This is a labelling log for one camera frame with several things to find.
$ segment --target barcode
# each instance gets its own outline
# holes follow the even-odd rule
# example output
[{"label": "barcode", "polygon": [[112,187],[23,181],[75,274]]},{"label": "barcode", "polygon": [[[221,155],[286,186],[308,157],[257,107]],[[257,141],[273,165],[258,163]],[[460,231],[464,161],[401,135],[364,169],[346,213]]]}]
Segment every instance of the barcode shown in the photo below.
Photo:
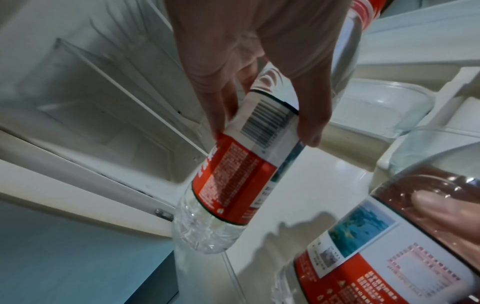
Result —
[{"label": "barcode", "polygon": [[287,126],[293,115],[287,108],[275,108],[268,102],[260,100],[243,125],[241,133],[266,149]]},{"label": "barcode", "polygon": [[325,266],[330,267],[339,261],[338,256],[335,254],[335,250],[332,246],[327,248],[324,252],[320,253],[320,257],[325,263]]}]

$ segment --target red label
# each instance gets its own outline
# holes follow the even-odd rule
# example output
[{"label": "red label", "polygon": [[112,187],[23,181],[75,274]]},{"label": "red label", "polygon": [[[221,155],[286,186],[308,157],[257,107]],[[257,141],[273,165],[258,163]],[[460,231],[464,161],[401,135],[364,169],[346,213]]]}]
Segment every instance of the red label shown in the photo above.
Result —
[{"label": "red label", "polygon": [[310,304],[408,304],[358,253],[319,278],[305,251],[295,270]]},{"label": "red label", "polygon": [[251,207],[277,168],[230,136],[222,135],[192,182],[204,208],[236,225],[247,225],[257,212]]}]

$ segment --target plastic water bottle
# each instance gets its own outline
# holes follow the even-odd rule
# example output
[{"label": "plastic water bottle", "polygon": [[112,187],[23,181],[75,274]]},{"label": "plastic water bottle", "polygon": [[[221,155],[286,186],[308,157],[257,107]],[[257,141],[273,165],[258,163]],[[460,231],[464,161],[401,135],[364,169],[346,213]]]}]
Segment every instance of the plastic water bottle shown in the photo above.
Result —
[{"label": "plastic water bottle", "polygon": [[463,146],[381,185],[280,270],[273,302],[478,303],[480,246],[424,217],[412,198],[480,203],[479,157],[480,143]]},{"label": "plastic water bottle", "polygon": [[[355,70],[362,30],[385,0],[371,2],[354,0],[341,30],[331,70],[333,106]],[[173,227],[194,250],[219,253],[240,237],[304,148],[298,109],[292,83],[268,63],[177,206]]]}]

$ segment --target clear plastic bottle bottom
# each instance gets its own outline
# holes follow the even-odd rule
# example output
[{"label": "clear plastic bottle bottom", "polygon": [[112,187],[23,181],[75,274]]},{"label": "clear plastic bottle bottom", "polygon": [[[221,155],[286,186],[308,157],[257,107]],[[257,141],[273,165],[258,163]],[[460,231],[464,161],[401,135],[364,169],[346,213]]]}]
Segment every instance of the clear plastic bottle bottom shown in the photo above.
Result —
[{"label": "clear plastic bottle bottom", "polygon": [[301,288],[294,261],[291,260],[275,275],[271,289],[272,303],[309,304]]},{"label": "clear plastic bottle bottom", "polygon": [[195,250],[206,254],[221,253],[230,248],[246,226],[226,223],[211,215],[198,202],[188,186],[180,199],[173,220],[180,239]]}]

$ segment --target hand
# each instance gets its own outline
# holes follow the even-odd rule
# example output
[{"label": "hand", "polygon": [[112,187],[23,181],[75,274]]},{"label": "hand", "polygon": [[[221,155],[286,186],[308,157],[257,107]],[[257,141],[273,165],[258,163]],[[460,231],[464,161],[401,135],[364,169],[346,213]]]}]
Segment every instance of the hand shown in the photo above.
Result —
[{"label": "hand", "polygon": [[445,198],[427,191],[417,191],[411,197],[414,206],[423,215],[467,241],[480,245],[480,204]]},{"label": "hand", "polygon": [[165,0],[178,53],[215,138],[265,56],[299,101],[298,136],[317,146],[332,114],[330,69],[350,0]]}]

